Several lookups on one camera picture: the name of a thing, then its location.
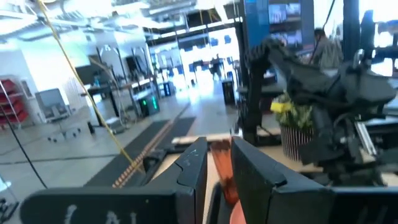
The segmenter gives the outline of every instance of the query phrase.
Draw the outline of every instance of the striped plant pot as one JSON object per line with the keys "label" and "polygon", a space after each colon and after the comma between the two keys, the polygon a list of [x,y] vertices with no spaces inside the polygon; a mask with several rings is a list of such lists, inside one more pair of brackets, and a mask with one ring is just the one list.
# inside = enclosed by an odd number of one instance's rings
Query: striped plant pot
{"label": "striped plant pot", "polygon": [[312,140],[313,130],[305,131],[286,126],[280,127],[280,138],[284,155],[293,161],[300,161],[299,146]]}

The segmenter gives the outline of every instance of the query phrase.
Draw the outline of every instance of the ceiling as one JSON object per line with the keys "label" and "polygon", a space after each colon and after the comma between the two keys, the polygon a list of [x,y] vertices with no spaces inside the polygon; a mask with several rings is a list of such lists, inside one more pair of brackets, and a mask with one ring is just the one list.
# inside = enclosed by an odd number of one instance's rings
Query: ceiling
{"label": "ceiling", "polygon": [[[2,0],[0,41],[33,41],[51,36],[38,0]],[[136,34],[137,28],[181,27],[187,14],[215,7],[215,0],[41,0],[57,32],[112,32]],[[217,0],[227,4],[232,0]]]}

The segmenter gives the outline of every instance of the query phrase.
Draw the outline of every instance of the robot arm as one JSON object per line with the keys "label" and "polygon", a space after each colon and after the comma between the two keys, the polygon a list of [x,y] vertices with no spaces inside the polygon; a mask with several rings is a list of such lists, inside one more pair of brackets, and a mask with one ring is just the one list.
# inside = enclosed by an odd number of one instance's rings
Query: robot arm
{"label": "robot arm", "polygon": [[287,92],[296,105],[312,105],[315,138],[300,149],[303,163],[329,163],[342,157],[362,162],[354,141],[354,122],[374,107],[396,96],[387,79],[372,74],[358,60],[346,63],[330,77],[319,67],[302,64],[278,40],[266,39],[246,54],[251,73],[248,116],[258,115],[262,75],[273,66],[287,81]]}

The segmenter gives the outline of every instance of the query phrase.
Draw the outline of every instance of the computer screen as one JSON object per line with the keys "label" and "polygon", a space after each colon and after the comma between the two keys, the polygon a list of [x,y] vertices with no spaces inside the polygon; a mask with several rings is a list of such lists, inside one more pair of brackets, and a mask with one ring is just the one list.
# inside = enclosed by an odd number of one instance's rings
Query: computer screen
{"label": "computer screen", "polygon": [[95,67],[87,65],[75,68],[76,72],[84,85],[92,85],[94,83]]}
{"label": "computer screen", "polygon": [[138,70],[139,72],[146,72],[147,66],[143,59],[136,55],[136,56],[128,56],[126,57],[127,65],[129,66],[130,71]]}
{"label": "computer screen", "polygon": [[301,20],[300,3],[270,4],[269,23],[280,24],[283,22],[295,22]]}
{"label": "computer screen", "polygon": [[281,40],[291,50],[301,50],[303,47],[301,30],[278,32],[271,34],[271,37]]}
{"label": "computer screen", "polygon": [[51,108],[57,105],[65,105],[59,89],[51,89],[36,93],[36,98],[40,100],[45,108]]}

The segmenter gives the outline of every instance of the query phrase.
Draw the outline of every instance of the black metal stand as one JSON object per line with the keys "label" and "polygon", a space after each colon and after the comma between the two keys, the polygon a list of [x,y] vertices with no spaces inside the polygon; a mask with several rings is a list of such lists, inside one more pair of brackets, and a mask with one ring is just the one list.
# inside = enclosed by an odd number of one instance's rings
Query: black metal stand
{"label": "black metal stand", "polygon": [[10,220],[17,210],[19,202],[7,203],[5,198],[0,198],[0,224]]}

